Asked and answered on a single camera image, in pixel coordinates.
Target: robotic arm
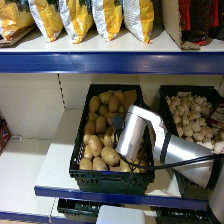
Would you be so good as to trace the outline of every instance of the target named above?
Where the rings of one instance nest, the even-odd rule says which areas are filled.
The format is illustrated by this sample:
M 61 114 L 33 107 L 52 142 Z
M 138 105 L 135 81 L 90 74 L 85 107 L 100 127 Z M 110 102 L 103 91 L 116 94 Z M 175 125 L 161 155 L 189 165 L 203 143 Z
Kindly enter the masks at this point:
M 146 125 L 153 128 L 156 135 L 153 157 L 164 164 L 213 155 L 210 149 L 168 133 L 163 119 L 158 114 L 134 105 L 129 107 L 126 115 L 125 128 L 120 134 L 117 152 L 135 160 Z M 219 175 L 219 172 L 214 171 L 214 167 L 214 160 L 210 159 L 177 166 L 174 169 L 202 187 L 212 188 L 218 179 L 207 212 L 212 224 L 224 224 L 224 168 L 222 167 Z

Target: lower shelf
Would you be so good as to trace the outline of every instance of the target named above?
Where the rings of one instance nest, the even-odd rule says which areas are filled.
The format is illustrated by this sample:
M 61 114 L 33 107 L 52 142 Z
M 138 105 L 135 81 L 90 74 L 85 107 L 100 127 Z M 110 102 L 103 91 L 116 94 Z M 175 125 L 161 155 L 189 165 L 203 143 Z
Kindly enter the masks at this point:
M 54 198 L 36 197 L 35 180 L 49 140 L 8 142 L 0 155 L 0 219 L 49 223 Z

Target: blue shelf strip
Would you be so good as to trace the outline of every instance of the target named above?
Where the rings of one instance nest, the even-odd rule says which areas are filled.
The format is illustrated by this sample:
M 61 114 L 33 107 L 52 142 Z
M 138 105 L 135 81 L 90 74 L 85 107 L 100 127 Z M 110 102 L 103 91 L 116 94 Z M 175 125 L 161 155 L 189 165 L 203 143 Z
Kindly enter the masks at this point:
M 0 219 L 35 222 L 35 223 L 50 223 L 48 216 L 38 216 L 31 214 L 2 212 L 2 211 L 0 211 Z
M 86 201 L 107 202 L 116 204 L 137 204 L 155 207 L 182 208 L 206 211 L 206 200 L 184 199 L 175 197 L 159 197 L 146 195 L 124 195 L 124 194 L 105 194 L 82 192 L 75 190 L 43 188 L 35 186 L 37 196 L 69 198 Z
M 0 53 L 0 73 L 224 74 L 224 52 Z

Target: black plastic crate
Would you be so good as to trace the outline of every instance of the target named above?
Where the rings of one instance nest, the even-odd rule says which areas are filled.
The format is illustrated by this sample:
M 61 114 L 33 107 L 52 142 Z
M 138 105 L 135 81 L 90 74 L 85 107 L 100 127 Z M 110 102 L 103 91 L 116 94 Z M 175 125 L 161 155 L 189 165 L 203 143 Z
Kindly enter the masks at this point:
M 177 96 L 178 92 L 191 93 L 192 96 L 205 96 L 208 102 L 213 106 L 221 100 L 221 96 L 214 89 L 213 86 L 182 86 L 182 85 L 162 85 L 160 87 L 160 108 L 159 113 L 164 120 L 168 132 L 178 136 L 176 125 L 173 121 L 173 115 L 170 112 L 169 106 L 166 101 L 166 96 Z M 182 174 L 174 171 L 177 183 L 179 186 L 180 194 L 183 198 L 202 199 L 209 198 L 209 190 L 200 187 L 194 182 L 188 180 Z
M 209 224 L 205 211 L 189 209 L 156 208 L 157 224 Z
M 83 153 L 83 128 L 86 124 L 89 101 L 92 96 L 99 95 L 100 93 L 109 90 L 121 90 L 122 92 L 135 90 L 137 93 L 135 104 L 146 107 L 139 85 L 90 85 L 79 125 L 78 134 L 75 140 L 74 151 L 70 161 L 70 177 L 76 179 L 81 191 L 143 195 L 145 194 L 148 184 L 154 182 L 154 171 L 148 171 L 147 173 L 133 173 L 133 175 L 130 175 L 130 173 L 124 172 L 88 171 L 78 169 L 78 163 L 81 160 Z M 148 131 L 145 131 L 145 142 L 146 162 L 149 166 L 154 166 L 152 146 Z
M 59 199 L 57 210 L 59 213 L 63 213 L 69 220 L 96 223 L 102 205 L 120 206 L 120 204 Z

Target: store shelf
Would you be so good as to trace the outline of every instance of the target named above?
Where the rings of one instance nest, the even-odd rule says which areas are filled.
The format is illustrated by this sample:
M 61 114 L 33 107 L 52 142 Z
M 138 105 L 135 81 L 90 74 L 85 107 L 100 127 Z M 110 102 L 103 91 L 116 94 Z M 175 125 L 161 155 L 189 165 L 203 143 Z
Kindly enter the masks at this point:
M 49 145 L 37 139 L 7 144 L 0 155 L 0 219 L 49 223 L 54 198 L 33 190 Z
M 173 170 L 156 171 L 155 181 L 143 196 L 82 192 L 69 176 L 82 110 L 65 110 L 35 184 L 37 196 L 70 198 L 98 202 L 139 204 L 205 210 L 207 201 L 182 199 Z
M 80 44 L 72 44 L 64 30 L 46 43 L 36 28 L 15 46 L 0 49 L 0 72 L 223 74 L 223 41 L 208 39 L 200 51 L 183 52 L 160 27 L 153 29 L 152 41 L 141 43 L 122 27 L 116 39 L 105 42 L 93 27 Z
M 75 222 L 73 220 L 69 220 L 66 216 L 62 213 L 57 211 L 58 199 L 55 200 L 52 212 L 51 212 L 51 222 L 52 224 L 82 224 L 80 222 Z M 132 209 L 140 209 L 145 213 L 146 216 L 146 224 L 156 224 L 155 217 L 156 211 L 149 206 L 142 206 L 142 205 L 127 205 L 124 204 L 122 207 L 125 208 L 132 208 Z

